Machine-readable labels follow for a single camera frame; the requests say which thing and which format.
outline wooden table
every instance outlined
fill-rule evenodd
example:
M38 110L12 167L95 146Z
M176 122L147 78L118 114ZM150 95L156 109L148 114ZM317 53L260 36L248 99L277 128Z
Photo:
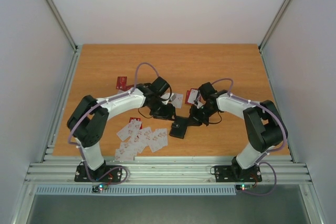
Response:
M186 94L190 88L198 88L208 81L213 82L231 77L235 84L232 92L241 97L263 101L272 100L272 94L265 74L257 45L84 45L69 98L59 129L54 155L79 155L74 146L67 144L69 130L66 122L82 99L90 94L94 98L103 98L116 94L118 76L127 76L127 84L133 84L134 72L141 62L149 62L156 67L172 87L173 92ZM139 71L139 83L152 82L155 72L149 66ZM227 89L229 82L214 85L217 90ZM176 114L188 116L190 105L183 104ZM148 115L148 108L141 108ZM152 130L167 128L172 122L145 119L136 109L112 118L106 126L100 141L102 154L113 156L121 143L116 132L122 129L130 117L141 118L143 126ZM141 156L212 156L237 155L248 143L244 120L229 113L222 114L220 124L189 127L185 138L169 136L168 146L152 153L149 147ZM211 117L212 122L219 120L218 114ZM277 154L288 154L285 148Z

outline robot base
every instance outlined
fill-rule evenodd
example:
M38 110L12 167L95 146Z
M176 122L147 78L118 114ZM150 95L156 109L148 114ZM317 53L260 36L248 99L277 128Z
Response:
M102 172L102 174L106 173L108 170L114 168L114 167L118 167L118 165L106 165L104 167L104 171ZM99 181L99 183L117 183L120 182L121 180L121 176L122 176L122 169L115 169L113 171L110 172L110 174L112 175L112 179L109 175L106 175L104 178L101 178ZM95 179L95 176L93 173L90 173L91 178ZM76 169L76 173L75 173L75 182L92 182L89 180L88 175L86 173L85 167L84 165L79 165L77 166Z
M231 165L216 165L214 166L216 182L255 182L255 177L258 182L262 181L260 168L253 166L248 169L248 172L237 179L235 173L232 170Z

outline brown table surface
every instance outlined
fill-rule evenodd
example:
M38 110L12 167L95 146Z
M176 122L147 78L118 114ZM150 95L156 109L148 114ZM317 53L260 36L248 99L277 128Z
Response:
M173 92L183 94L186 90L198 88L206 82L230 77L235 81L232 92L246 99L272 100L257 45L227 44L168 44L168 45L84 45L72 82L69 98L59 129L53 155L76 156L78 150L67 144L69 130L66 122L82 99L90 94L103 98L116 94L118 76L127 76L127 84L133 84L134 72L141 62L149 62L156 67L172 87ZM140 68L139 83L152 82L155 72L146 65ZM229 82L216 83L217 90L227 89ZM183 104L176 114L188 116L190 105ZM148 115L148 108L141 108ZM102 154L114 156L121 143L116 133L129 122L130 117L141 118L143 126L152 130L167 128L172 122L145 119L137 109L122 113L110 121L100 141ZM168 146L152 153L149 147L141 156L214 156L237 155L248 143L244 120L229 113L222 114L220 124L189 127L185 138L170 137ZM211 117L219 120L218 114ZM287 148L277 154L289 154Z

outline white wall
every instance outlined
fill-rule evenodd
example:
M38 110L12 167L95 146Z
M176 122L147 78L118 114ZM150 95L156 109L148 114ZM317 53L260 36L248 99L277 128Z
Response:
M336 1L293 0L265 61L298 161L306 162L328 223L335 223Z
M84 43L257 43L283 0L54 0Z
M0 0L0 222L43 148L71 48L45 0Z

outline gray floor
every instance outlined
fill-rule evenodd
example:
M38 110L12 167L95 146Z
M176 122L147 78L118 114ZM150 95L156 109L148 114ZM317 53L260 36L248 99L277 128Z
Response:
M309 223L298 186L266 197L35 196L28 223Z

